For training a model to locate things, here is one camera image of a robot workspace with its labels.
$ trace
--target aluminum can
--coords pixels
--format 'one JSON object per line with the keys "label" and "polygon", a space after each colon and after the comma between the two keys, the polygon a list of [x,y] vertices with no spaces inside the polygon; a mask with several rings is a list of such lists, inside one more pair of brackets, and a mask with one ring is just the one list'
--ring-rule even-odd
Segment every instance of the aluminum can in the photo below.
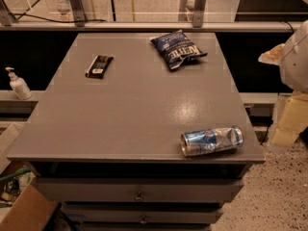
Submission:
{"label": "aluminum can", "polygon": [[237,126],[206,129],[181,135],[184,156],[197,156],[241,147],[244,143],[242,130]]}

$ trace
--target soap dispenser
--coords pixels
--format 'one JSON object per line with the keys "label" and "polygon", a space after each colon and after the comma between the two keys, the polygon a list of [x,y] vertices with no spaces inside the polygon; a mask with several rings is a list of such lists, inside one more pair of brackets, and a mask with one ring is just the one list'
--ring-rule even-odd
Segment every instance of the soap dispenser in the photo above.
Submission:
{"label": "soap dispenser", "polygon": [[15,91],[19,99],[28,99],[32,96],[30,89],[24,79],[18,77],[14,72],[13,68],[8,66],[6,70],[9,72],[9,77],[11,79],[10,86]]}

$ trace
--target table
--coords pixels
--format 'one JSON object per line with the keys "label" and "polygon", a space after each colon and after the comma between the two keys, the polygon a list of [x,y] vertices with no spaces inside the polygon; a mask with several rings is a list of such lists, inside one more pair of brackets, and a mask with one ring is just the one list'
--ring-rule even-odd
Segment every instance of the table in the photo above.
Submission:
{"label": "table", "polygon": [[[174,72],[160,35],[79,34],[9,154],[83,230],[210,230],[265,161],[215,34],[188,33],[208,56]],[[102,80],[96,55],[114,57]],[[241,148],[184,157],[182,133],[231,125]]]}

